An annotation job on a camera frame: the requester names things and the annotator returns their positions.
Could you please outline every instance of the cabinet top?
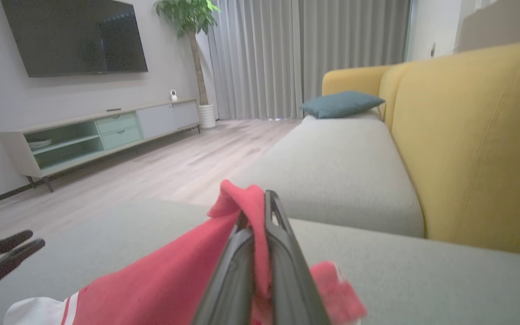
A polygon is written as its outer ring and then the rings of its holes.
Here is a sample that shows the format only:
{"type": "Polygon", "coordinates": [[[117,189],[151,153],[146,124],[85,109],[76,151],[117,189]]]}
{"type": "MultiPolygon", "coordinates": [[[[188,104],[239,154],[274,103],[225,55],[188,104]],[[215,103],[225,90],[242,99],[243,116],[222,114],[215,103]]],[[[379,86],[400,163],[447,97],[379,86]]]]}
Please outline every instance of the cabinet top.
{"type": "Polygon", "coordinates": [[[50,128],[60,127],[62,125],[70,125],[70,124],[75,124],[75,123],[79,123],[79,122],[85,122],[85,121],[89,121],[89,120],[101,119],[102,117],[119,115],[119,114],[123,114],[123,113],[130,113],[130,111],[138,111],[140,109],[145,109],[145,108],[150,108],[150,107],[157,107],[157,106],[161,106],[161,105],[169,105],[169,104],[177,104],[177,103],[185,103],[185,102],[193,102],[193,101],[196,101],[196,99],[195,98],[180,99],[180,100],[175,101],[175,102],[159,102],[159,103],[153,103],[153,104],[150,104],[150,105],[142,105],[142,106],[139,106],[139,107],[119,109],[117,111],[103,111],[102,113],[97,113],[97,114],[94,114],[94,115],[74,117],[72,119],[64,119],[64,120],[54,121],[54,122],[50,122],[50,123],[35,125],[35,126],[31,126],[31,127],[26,127],[26,128],[21,128],[19,130],[11,130],[9,132],[21,132],[21,133],[38,132],[38,131],[43,131],[43,130],[47,130],[47,129],[50,129],[50,128]]]}

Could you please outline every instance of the white bowl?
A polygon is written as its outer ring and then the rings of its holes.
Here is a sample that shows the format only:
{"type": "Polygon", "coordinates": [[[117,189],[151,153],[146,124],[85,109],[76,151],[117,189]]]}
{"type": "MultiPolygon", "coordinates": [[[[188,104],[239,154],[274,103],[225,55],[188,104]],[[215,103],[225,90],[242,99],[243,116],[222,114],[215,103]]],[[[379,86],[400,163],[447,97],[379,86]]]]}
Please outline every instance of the white bowl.
{"type": "Polygon", "coordinates": [[[41,141],[33,141],[27,142],[31,150],[41,149],[43,147],[47,147],[51,144],[51,139],[41,140],[41,141]]]}

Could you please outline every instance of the gray curtain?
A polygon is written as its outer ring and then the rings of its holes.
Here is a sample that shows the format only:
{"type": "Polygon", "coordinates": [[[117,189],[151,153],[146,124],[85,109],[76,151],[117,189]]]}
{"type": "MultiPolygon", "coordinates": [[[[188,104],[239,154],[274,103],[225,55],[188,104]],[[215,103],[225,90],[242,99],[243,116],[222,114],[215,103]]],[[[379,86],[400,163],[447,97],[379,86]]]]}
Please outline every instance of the gray curtain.
{"type": "Polygon", "coordinates": [[[218,0],[220,119],[296,119],[330,70],[404,61],[409,0],[218,0]]]}

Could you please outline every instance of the wall-mounted flat screen tv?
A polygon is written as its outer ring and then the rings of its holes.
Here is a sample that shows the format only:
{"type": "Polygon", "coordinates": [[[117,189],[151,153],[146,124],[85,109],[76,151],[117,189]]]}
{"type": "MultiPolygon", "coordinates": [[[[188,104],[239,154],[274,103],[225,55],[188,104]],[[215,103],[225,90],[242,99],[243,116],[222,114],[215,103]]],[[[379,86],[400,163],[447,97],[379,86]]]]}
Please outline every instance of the wall-mounted flat screen tv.
{"type": "Polygon", "coordinates": [[[30,77],[146,72],[134,6],[113,0],[1,0],[30,77]]]}

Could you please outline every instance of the bowl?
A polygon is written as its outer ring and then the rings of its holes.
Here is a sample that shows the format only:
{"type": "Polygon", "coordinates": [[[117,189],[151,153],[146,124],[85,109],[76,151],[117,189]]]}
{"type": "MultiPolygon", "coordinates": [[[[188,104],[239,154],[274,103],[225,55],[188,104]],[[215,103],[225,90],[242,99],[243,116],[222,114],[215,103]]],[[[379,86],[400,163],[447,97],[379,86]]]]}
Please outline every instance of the bowl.
{"type": "Polygon", "coordinates": [[[51,144],[51,139],[36,139],[27,142],[31,150],[41,149],[43,147],[47,147],[51,144]]]}

